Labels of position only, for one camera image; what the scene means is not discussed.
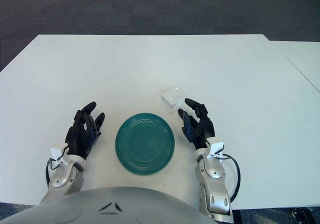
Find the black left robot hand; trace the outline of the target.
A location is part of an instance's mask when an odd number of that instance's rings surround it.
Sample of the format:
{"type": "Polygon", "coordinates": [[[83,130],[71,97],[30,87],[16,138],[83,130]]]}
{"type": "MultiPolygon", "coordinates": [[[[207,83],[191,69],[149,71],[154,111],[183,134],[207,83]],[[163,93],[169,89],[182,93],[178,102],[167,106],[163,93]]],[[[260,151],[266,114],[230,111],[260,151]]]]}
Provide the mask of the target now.
{"type": "Polygon", "coordinates": [[[102,112],[96,119],[93,119],[91,113],[96,106],[96,102],[92,101],[76,112],[73,125],[69,128],[65,138],[68,155],[79,156],[86,160],[93,145],[100,137],[105,114],[102,112]]]}

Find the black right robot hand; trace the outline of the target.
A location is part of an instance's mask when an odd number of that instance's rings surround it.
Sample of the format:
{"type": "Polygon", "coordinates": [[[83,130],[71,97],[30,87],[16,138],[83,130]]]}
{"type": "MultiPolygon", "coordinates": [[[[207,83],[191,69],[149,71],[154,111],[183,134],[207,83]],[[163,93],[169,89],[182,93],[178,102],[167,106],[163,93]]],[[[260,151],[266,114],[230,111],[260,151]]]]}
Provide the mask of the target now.
{"type": "Polygon", "coordinates": [[[204,104],[200,104],[190,98],[186,98],[184,102],[195,112],[199,121],[179,108],[178,115],[183,120],[182,133],[194,145],[196,150],[207,148],[207,139],[216,136],[214,125],[208,117],[208,111],[204,104]]]}

